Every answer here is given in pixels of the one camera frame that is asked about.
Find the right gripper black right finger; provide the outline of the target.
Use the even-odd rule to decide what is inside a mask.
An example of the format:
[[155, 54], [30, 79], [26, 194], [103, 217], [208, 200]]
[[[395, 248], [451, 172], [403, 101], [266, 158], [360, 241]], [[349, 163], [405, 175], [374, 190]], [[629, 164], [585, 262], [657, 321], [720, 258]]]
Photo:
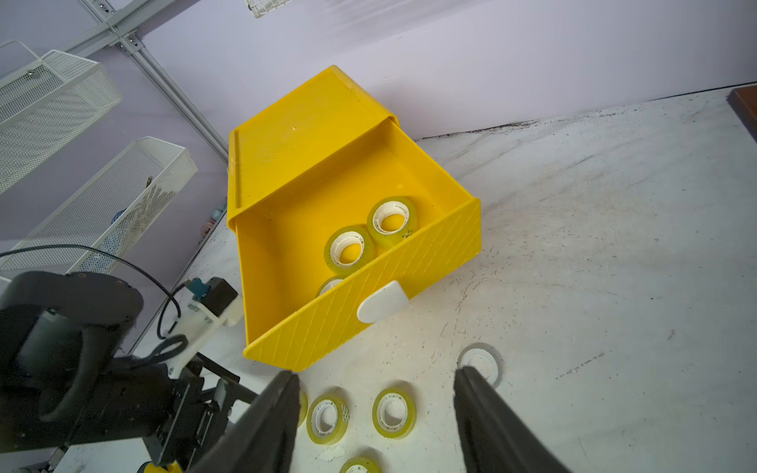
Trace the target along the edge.
[[455, 371], [455, 418], [468, 472], [566, 472], [568, 468], [524, 425], [471, 367]]

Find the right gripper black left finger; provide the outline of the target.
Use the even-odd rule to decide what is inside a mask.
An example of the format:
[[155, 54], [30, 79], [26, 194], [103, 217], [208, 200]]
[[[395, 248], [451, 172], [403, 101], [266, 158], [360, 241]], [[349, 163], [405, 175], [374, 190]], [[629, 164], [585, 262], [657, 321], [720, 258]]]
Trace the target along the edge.
[[290, 471], [300, 418], [300, 380], [280, 372], [250, 404], [234, 429], [191, 472]]

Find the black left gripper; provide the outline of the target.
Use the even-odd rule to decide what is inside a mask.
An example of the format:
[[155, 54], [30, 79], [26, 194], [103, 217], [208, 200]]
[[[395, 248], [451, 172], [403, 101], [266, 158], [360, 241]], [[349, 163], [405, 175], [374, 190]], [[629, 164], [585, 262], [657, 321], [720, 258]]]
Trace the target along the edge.
[[148, 356], [118, 355], [143, 307], [126, 282], [98, 273], [32, 271], [1, 297], [4, 453], [141, 439], [157, 467], [189, 467], [226, 433], [253, 391], [175, 335]]

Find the yellow top drawer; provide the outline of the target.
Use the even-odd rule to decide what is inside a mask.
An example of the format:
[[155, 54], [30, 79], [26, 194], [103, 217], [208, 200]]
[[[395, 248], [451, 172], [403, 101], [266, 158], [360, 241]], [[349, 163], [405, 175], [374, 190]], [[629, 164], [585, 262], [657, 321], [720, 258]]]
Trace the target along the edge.
[[247, 359], [301, 372], [364, 331], [390, 283], [413, 298], [482, 248], [481, 203], [393, 121], [236, 214]]

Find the yellow plastic drawer cabinet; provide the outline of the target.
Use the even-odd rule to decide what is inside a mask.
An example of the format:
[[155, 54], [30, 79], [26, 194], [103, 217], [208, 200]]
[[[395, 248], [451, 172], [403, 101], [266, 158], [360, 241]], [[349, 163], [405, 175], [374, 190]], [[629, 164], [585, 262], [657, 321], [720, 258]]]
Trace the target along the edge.
[[335, 65], [315, 75], [229, 137], [227, 225], [315, 165], [389, 120], [399, 119]]

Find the clear tape roll top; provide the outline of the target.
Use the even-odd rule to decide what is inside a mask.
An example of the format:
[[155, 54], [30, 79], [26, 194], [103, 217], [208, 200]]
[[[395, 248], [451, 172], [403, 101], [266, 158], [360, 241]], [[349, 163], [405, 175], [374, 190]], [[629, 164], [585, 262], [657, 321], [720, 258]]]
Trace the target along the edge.
[[463, 349], [457, 359], [457, 367], [474, 368], [494, 388], [499, 386], [504, 374], [502, 357], [485, 343], [474, 343]]

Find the white mesh wall shelf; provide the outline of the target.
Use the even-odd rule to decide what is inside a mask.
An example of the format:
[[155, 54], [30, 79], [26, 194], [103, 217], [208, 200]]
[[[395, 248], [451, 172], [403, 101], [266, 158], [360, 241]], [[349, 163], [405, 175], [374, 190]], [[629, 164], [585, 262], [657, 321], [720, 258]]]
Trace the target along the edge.
[[122, 274], [163, 281], [186, 241], [172, 212], [197, 171], [189, 151], [129, 125], [129, 98], [102, 63], [21, 41], [1, 45], [1, 277]]

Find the aluminium frame rail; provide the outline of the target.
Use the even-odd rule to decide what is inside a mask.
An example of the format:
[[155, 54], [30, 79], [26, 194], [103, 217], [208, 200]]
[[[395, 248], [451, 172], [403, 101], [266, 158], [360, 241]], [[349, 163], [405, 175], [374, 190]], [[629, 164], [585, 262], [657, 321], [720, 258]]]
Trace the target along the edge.
[[140, 37], [177, 17], [192, 4], [191, 1], [136, 0], [116, 8], [110, 1], [81, 1], [79, 5], [93, 18], [96, 26], [76, 35], [61, 49], [82, 57], [107, 48], [120, 51], [138, 66], [185, 121], [226, 162], [229, 159], [227, 139], [193, 104]]

